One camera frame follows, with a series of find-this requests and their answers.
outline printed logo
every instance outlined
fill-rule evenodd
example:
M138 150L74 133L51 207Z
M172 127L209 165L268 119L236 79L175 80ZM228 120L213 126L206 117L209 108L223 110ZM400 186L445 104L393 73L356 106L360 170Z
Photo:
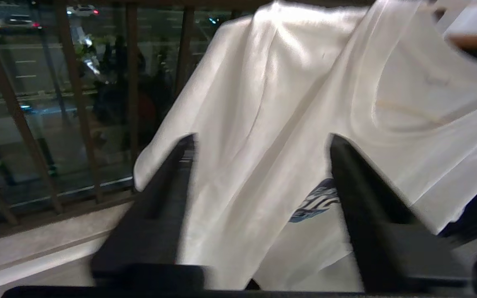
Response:
M305 219L314 217L330 209L332 204L339 204L337 190L333 179L321 181L307 198L301 203L299 208L290 217L291 223L298 223Z

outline balcony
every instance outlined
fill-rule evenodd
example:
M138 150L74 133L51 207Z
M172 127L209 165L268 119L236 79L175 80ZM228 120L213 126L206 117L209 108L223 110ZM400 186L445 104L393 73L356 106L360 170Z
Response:
M218 27L267 2L0 1L0 291L82 267Z

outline blue graphic print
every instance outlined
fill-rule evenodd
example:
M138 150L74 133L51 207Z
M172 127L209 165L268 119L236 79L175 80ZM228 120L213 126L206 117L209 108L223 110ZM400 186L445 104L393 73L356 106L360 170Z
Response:
M332 204L339 204L340 200L337 196L337 190L334 181L327 178L321 181L307 198L301 203L299 208L290 217L291 223L298 223L305 219L314 217L322 212L330 209Z

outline metal railing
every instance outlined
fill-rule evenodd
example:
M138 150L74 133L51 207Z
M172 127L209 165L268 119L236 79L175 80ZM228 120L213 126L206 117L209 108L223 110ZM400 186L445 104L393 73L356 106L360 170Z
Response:
M52 209L55 213L50 212L48 215L40 217L41 219L27 219L18 218L9 207L5 198L0 194L0 213L6 220L6 224L0 226L0 236L6 233L13 233L19 230L27 228L34 228L39 224L45 224L47 222L53 222L68 216L74 216L77 214L83 214L93 209L100 209L109 207L121 202L130 200L130 196L122 199L108 200L103 192L100 183L100 173L98 164L95 158L93 141L91 136L91 130L89 127L89 120L87 117L86 106L84 103L82 81L79 76L77 55L74 45L72 43L72 36L70 32L70 20L67 14L67 6L76 4L72 0L32 0L39 2L40 4L53 5L55 8L55 21L58 25L58 35L67 64L68 76L74 94L74 100L76 102L76 113L80 122L79 132L82 136L82 140L85 146L85 152L87 160L89 161L89 170L93 180L93 195L87 197L87 204L85 207L78 209L74 206L65 206L60 200L60 191L54 181L49 175L48 164L46 158L42 154L39 148L38 142L35 140L30 127L25 119L24 113L20 107L17 96L13 90L11 82L5 73L5 68L0 59L0 93L6 104L8 112L10 113L23 143L28 150L28 153L34 161L36 171L40 175L41 179L47 185L49 189L49 200L52 205ZM126 19L126 41L127 41L127 57L128 57L128 69L127 69L127 81L128 81L128 126L130 137L130 159L131 165L134 164L139 150L138 144L138 47L137 47L137 10L141 5L147 5L151 7L160 6L182 6L183 20L181 28L181 39L178 50L178 63L176 66L176 89L174 90L174 96L178 96L182 88L184 87L188 79L188 64L191 60L190 44L191 36L195 27L195 9L197 7L203 7L205 10L208 8L216 8L219 10L231 11L231 19L241 15L242 11L253 11L261 5L267 4L270 0L240 0L240 1L228 1L228 0L116 0L115 2L107 2L104 0L97 0L96 3L101 5L112 5L115 3L117 6L125 6L125 19ZM365 6L371 4L372 0L300 0L306 4L313 4L326 7L336 6ZM93 4L93 1L85 1L86 4Z

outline car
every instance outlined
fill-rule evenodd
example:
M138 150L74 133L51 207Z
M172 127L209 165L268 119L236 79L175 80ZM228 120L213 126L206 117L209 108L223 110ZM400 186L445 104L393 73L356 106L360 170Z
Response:
M93 5L74 5L67 7L67 14L76 17L91 17L99 15L99 11Z
M0 32L33 32L41 28L38 22L26 14L12 14L0 19Z

